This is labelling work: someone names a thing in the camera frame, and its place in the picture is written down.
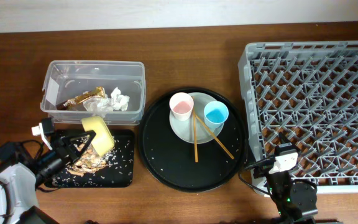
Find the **left wooden chopstick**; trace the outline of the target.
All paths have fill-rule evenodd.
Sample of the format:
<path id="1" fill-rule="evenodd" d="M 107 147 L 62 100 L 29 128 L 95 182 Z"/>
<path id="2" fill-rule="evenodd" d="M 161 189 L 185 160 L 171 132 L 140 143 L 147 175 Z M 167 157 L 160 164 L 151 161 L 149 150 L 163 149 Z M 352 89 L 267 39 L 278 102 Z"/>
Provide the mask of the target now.
<path id="1" fill-rule="evenodd" d="M 194 144 L 194 153 L 195 153 L 195 162 L 198 163 L 198 143 L 196 135 L 196 114 L 195 109 L 192 109 L 192 121 L 193 121 L 193 144 Z"/>

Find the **black rectangular tray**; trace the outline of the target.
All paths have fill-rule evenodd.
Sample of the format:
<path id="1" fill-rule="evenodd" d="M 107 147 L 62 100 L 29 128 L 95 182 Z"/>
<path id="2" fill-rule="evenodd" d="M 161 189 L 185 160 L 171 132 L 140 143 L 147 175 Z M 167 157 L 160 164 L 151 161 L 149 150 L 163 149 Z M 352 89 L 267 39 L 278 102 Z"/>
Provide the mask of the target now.
<path id="1" fill-rule="evenodd" d="M 114 149 L 104 155 L 105 166 L 96 172 L 63 169 L 45 183 L 50 188 L 127 187 L 132 182 L 135 135 L 129 129 L 112 129 Z"/>

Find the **right wooden chopstick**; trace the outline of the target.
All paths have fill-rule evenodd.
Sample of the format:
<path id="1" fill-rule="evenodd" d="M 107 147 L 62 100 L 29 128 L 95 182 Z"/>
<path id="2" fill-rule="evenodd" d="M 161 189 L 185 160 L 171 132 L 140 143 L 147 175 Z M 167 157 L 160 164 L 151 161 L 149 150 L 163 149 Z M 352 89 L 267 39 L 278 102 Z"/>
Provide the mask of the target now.
<path id="1" fill-rule="evenodd" d="M 225 145 L 216 137 L 216 135 L 210 130 L 207 125 L 195 114 L 195 118 L 201 123 L 201 125 L 207 130 L 208 133 L 213 137 L 213 139 L 221 146 L 224 152 L 234 160 L 234 156 L 229 152 L 229 150 L 225 147 Z"/>

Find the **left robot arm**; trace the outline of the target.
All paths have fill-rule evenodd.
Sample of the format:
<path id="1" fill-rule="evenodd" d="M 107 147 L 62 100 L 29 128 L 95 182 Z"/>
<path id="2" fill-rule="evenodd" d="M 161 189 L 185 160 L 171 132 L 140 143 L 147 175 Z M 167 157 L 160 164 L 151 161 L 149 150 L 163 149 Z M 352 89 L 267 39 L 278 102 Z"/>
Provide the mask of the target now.
<path id="1" fill-rule="evenodd" d="M 32 134 L 42 137 L 40 147 L 50 149 L 38 158 L 26 150 L 26 141 L 7 142 L 0 147 L 0 223 L 56 223 L 39 208 L 36 191 L 74 164 L 96 137 L 94 131 L 56 136 L 54 131 L 45 133 L 40 126 L 33 127 Z"/>

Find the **blue cup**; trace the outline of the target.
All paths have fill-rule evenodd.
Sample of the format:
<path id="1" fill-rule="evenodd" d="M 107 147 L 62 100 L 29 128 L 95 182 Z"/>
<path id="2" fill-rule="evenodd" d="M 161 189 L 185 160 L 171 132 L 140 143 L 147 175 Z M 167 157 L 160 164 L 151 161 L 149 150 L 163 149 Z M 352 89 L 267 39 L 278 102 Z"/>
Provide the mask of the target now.
<path id="1" fill-rule="evenodd" d="M 210 129 L 216 129 L 229 117 L 227 106 L 220 101 L 211 101 L 204 107 L 204 123 Z"/>

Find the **round black serving tray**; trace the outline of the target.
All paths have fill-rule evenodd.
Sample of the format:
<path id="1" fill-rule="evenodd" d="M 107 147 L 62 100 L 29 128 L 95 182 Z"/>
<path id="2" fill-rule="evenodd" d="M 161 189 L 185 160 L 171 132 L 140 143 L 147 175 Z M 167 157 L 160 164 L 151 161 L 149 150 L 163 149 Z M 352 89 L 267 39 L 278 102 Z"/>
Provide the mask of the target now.
<path id="1" fill-rule="evenodd" d="M 199 144 L 181 140 L 169 122 L 169 100 L 157 98 L 146 110 L 139 127 L 139 154 L 149 172 L 161 183 L 184 192 L 202 192 L 225 184 L 247 158 L 247 128 L 237 108 L 224 96 L 204 88 L 184 88 L 185 93 L 205 93 L 224 103 L 229 117 L 218 140 Z"/>

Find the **gold snack wrapper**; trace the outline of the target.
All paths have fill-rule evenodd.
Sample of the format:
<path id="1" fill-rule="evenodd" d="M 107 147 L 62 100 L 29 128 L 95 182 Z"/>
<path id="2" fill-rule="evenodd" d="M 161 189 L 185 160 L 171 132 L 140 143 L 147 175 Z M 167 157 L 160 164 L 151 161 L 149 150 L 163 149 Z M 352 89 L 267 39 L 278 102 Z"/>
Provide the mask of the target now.
<path id="1" fill-rule="evenodd" d="M 84 101 L 89 100 L 92 97 L 104 98 L 105 90 L 101 86 L 97 86 L 94 90 L 86 91 L 82 95 L 78 95 L 74 98 L 66 100 L 62 103 L 59 103 L 56 108 L 57 110 L 70 110 L 74 108 L 76 105 L 82 104 Z"/>

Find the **wooden chopstick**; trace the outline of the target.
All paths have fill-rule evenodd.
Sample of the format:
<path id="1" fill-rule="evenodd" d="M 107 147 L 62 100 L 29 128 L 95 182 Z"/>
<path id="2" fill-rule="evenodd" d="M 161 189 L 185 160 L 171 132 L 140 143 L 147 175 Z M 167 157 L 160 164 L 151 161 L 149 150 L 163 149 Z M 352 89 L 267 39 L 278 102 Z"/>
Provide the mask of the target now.
<path id="1" fill-rule="evenodd" d="M 194 153 L 195 153 L 195 162 L 198 163 L 198 143 L 196 135 L 196 114 L 195 109 L 192 109 L 192 121 L 193 121 L 193 144 L 194 144 Z"/>
<path id="2" fill-rule="evenodd" d="M 224 152 L 234 160 L 234 156 L 229 152 L 229 150 L 225 147 L 225 145 L 216 137 L 216 135 L 210 130 L 207 125 L 195 114 L 195 118 L 201 123 L 201 125 L 207 130 L 208 133 L 213 137 L 213 139 L 221 146 Z"/>

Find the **grey dishwasher rack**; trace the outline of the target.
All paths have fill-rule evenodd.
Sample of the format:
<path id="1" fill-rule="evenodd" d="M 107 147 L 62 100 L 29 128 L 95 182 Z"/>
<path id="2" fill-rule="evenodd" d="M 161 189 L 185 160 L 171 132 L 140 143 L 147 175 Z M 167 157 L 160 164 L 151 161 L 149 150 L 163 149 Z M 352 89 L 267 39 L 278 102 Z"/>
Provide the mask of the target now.
<path id="1" fill-rule="evenodd" d="M 292 178 L 357 194 L 358 40 L 251 43 L 238 69 L 253 160 L 285 135 L 300 149 Z"/>

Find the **large white napkin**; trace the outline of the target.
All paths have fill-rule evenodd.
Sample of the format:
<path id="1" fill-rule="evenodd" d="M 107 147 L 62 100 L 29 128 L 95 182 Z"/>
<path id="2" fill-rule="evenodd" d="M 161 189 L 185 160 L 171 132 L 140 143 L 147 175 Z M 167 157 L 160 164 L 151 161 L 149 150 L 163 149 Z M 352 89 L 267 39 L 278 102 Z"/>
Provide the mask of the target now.
<path id="1" fill-rule="evenodd" d="M 111 99 L 108 97 L 91 97 L 83 102 L 83 106 L 86 111 L 90 111 L 94 116 L 100 116 L 102 118 L 104 118 L 108 113 L 114 111 L 111 106 Z"/>

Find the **small white napkin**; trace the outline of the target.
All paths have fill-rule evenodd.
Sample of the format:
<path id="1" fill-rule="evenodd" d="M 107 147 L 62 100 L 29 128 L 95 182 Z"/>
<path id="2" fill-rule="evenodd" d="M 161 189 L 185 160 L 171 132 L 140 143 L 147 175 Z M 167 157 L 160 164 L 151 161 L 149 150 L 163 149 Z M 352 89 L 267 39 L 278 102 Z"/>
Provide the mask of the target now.
<path id="1" fill-rule="evenodd" d="M 130 97 L 122 95 L 118 87 L 111 93 L 111 108 L 116 111 L 126 111 L 128 109 Z"/>

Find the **yellow bowl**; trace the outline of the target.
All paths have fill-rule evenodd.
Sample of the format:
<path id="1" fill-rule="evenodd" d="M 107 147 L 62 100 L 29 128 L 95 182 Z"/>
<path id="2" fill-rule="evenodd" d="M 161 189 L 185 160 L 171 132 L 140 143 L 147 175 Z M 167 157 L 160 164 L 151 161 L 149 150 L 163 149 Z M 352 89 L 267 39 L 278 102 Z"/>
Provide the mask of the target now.
<path id="1" fill-rule="evenodd" d="M 81 124 L 85 131 L 94 131 L 96 133 L 91 144 L 98 156 L 103 157 L 114 148 L 114 138 L 102 117 L 91 116 L 83 118 Z"/>

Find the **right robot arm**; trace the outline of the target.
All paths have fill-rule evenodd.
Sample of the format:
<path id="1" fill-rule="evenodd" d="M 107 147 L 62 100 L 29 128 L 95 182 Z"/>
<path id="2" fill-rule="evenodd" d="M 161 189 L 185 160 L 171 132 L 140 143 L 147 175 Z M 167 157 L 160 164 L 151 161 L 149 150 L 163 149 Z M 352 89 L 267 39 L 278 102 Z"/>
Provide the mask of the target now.
<path id="1" fill-rule="evenodd" d="M 283 133 L 279 140 L 264 171 L 268 193 L 280 215 L 275 223 L 315 223 L 317 186 L 308 180 L 291 178 L 290 170 L 298 164 L 300 149 Z"/>

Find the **pink cup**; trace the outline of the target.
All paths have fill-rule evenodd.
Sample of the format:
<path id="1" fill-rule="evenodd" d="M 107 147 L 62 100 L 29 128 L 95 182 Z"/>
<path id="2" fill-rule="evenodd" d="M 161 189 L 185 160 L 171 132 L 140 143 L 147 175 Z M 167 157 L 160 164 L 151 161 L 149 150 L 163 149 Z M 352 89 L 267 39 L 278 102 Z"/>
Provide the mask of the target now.
<path id="1" fill-rule="evenodd" d="M 189 94 L 179 92 L 170 98 L 169 107 L 177 120 L 185 121 L 190 117 L 193 111 L 194 101 Z"/>

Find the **food scraps and rice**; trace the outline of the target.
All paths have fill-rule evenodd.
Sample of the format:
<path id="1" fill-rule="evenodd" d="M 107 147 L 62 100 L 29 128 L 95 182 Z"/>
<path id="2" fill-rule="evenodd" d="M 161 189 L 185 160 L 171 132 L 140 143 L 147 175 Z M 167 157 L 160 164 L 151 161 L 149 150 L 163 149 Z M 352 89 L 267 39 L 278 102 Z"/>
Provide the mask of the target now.
<path id="1" fill-rule="evenodd" d="M 69 165 L 69 168 L 73 171 L 79 171 L 81 174 L 85 172 L 96 172 L 97 169 L 101 169 L 105 166 L 104 156 L 100 157 L 94 150 L 93 146 L 89 146 L 81 158 L 73 165 Z"/>

